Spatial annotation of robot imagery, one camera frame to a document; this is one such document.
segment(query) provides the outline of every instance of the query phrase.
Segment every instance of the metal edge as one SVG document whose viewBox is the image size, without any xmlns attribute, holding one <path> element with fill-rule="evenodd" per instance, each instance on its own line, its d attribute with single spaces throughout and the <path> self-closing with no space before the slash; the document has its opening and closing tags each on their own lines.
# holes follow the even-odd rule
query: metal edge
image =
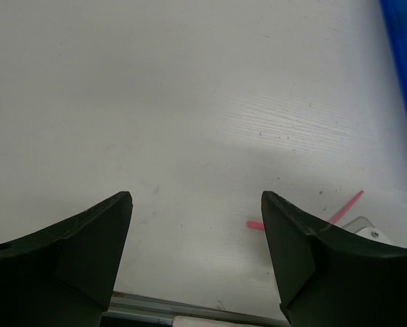
<svg viewBox="0 0 407 327">
<path fill-rule="evenodd" d="M 178 315 L 255 326 L 289 326 L 288 322 L 283 320 L 186 305 L 179 302 L 159 300 L 120 292 L 114 292 L 109 310 L 104 313 L 104 316 L 106 317 L 117 317 L 142 322 L 155 322 L 170 326 L 172 325 L 174 318 Z"/>
</svg>

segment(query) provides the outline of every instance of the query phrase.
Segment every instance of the white table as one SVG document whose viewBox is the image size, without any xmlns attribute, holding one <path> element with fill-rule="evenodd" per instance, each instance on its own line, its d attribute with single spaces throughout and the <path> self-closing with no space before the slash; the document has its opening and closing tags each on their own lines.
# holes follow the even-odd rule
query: white table
<svg viewBox="0 0 407 327">
<path fill-rule="evenodd" d="M 273 190 L 407 247 L 407 121 L 376 0 L 0 0 L 0 242 L 129 190 L 116 290 L 282 319 Z"/>
</svg>

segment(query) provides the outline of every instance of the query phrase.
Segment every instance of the pink object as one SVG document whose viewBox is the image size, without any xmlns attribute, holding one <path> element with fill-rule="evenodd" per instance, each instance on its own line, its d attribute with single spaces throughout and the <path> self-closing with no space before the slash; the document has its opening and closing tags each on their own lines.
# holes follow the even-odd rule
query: pink object
<svg viewBox="0 0 407 327">
<path fill-rule="evenodd" d="M 265 231 L 264 224 L 263 224 L 263 223 L 260 223 L 259 221 L 252 221 L 252 220 L 249 220 L 249 221 L 247 222 L 247 227 L 248 227 L 248 228 L 251 228 L 251 229 L 253 229 L 253 230 L 262 230 L 262 231 Z"/>
<path fill-rule="evenodd" d="M 338 211 L 336 214 L 332 216 L 332 218 L 330 218 L 329 223 L 336 224 L 338 221 L 340 221 L 341 218 L 344 217 L 344 215 L 346 215 L 346 213 L 356 204 L 356 202 L 359 201 L 359 199 L 363 196 L 364 193 L 365 193 L 364 191 L 360 191 L 357 195 L 355 195 L 355 197 L 351 199 L 349 202 L 347 202 L 347 204 L 343 206 L 340 211 Z M 264 224 L 259 221 L 249 220 L 247 222 L 247 227 L 253 230 L 265 231 Z"/>
<path fill-rule="evenodd" d="M 359 201 L 364 193 L 364 191 L 360 191 L 357 195 L 355 195 L 355 197 L 347 202 L 347 204 L 343 206 L 340 211 L 330 218 L 329 223 L 336 224 L 338 221 L 340 221 L 341 218 L 344 217 L 344 215 L 355 205 L 355 203 Z"/>
</svg>

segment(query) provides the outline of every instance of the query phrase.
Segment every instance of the pink straw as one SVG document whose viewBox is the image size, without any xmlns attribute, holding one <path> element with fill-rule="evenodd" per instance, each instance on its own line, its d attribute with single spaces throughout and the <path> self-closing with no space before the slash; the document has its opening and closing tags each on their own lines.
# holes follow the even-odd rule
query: pink straw
<svg viewBox="0 0 407 327">
<path fill-rule="evenodd" d="M 340 211 L 338 211 L 336 214 L 332 216 L 332 218 L 330 218 L 329 223 L 336 224 L 338 221 L 340 221 L 341 218 L 344 217 L 344 215 L 346 215 L 346 213 L 356 204 L 356 202 L 359 201 L 359 199 L 363 196 L 364 193 L 365 193 L 364 191 L 360 191 L 357 195 L 355 195 L 355 197 L 351 199 L 349 202 L 347 202 L 346 205 L 340 209 Z M 253 230 L 265 231 L 264 224 L 259 221 L 249 220 L 247 222 L 247 227 Z"/>
</svg>

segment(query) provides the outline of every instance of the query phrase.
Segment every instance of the white tabletop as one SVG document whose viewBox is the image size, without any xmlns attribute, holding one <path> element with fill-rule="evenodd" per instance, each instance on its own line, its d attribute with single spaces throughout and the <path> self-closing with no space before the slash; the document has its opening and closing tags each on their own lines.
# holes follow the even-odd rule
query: white tabletop
<svg viewBox="0 0 407 327">
<path fill-rule="evenodd" d="M 129 190 L 117 291 L 275 318 L 262 191 L 407 247 L 378 2 L 0 0 L 0 242 Z"/>
</svg>

